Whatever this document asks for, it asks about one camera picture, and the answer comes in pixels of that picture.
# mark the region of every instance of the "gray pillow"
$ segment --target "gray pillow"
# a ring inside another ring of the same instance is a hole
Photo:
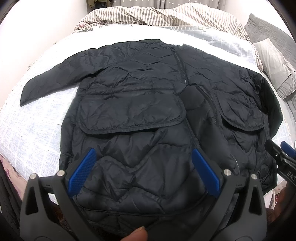
[[[273,45],[296,69],[296,43],[288,34],[276,26],[250,14],[245,29],[251,43],[256,43],[269,38]]]
[[[296,90],[296,70],[269,38],[254,43],[262,61],[263,70],[279,96],[284,99]]]

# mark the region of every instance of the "blue textured grip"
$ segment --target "blue textured grip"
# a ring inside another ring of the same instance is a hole
[[[296,157],[296,151],[285,141],[281,143],[281,149],[291,158]]]
[[[69,178],[69,182],[68,182],[69,197],[73,197],[80,192],[95,162],[96,162],[96,151],[95,149],[92,148],[87,153],[87,155],[83,158],[80,165],[74,171],[73,175]]]
[[[192,151],[192,162],[208,193],[217,198],[221,192],[220,181],[197,149]]]

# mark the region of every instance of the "black puffer jacket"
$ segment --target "black puffer jacket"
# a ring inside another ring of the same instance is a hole
[[[222,169],[256,173],[264,192],[275,186],[264,143],[282,114],[260,74],[187,45],[116,43],[34,77],[20,105],[80,81],[62,124],[60,168],[97,151],[75,197],[92,225],[120,235],[146,226],[150,240],[185,240],[213,201],[191,162],[196,146]]]

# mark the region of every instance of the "human hand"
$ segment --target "human hand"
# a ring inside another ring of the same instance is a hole
[[[140,227],[134,230],[130,235],[123,238],[121,241],[147,241],[148,234],[145,227]]]

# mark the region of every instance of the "wall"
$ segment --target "wall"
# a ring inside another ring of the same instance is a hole
[[[35,61],[87,14],[86,0],[20,0],[0,25],[0,108]]]
[[[252,13],[291,36],[284,21],[267,0],[226,0],[224,11],[233,14],[243,26],[246,25]]]

